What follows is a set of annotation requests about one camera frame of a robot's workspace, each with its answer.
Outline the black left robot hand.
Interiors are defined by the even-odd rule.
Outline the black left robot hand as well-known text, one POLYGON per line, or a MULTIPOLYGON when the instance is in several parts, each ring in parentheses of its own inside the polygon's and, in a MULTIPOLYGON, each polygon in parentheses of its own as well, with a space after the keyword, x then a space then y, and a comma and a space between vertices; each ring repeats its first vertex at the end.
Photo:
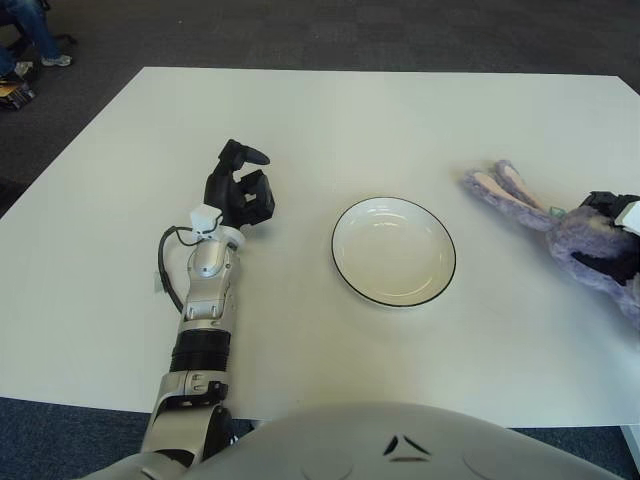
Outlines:
POLYGON ((238 181, 234 179, 234 173, 245 163, 269 165, 269 157, 229 139, 218 158, 218 164, 207 178, 203 203, 221 211, 221 224, 240 229, 271 219, 275 200, 264 172, 258 169, 238 181))

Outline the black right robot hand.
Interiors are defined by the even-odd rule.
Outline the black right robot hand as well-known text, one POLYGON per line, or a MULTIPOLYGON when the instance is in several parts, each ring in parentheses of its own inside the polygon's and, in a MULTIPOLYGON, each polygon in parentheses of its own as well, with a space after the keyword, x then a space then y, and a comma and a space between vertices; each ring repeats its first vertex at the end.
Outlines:
POLYGON ((617 195, 606 191, 592 191, 582 206, 595 209, 608 221, 615 233, 623 233, 628 246, 618 247, 613 257, 604 253, 572 253, 571 256, 586 267, 625 285, 639 273, 639 196, 617 195))

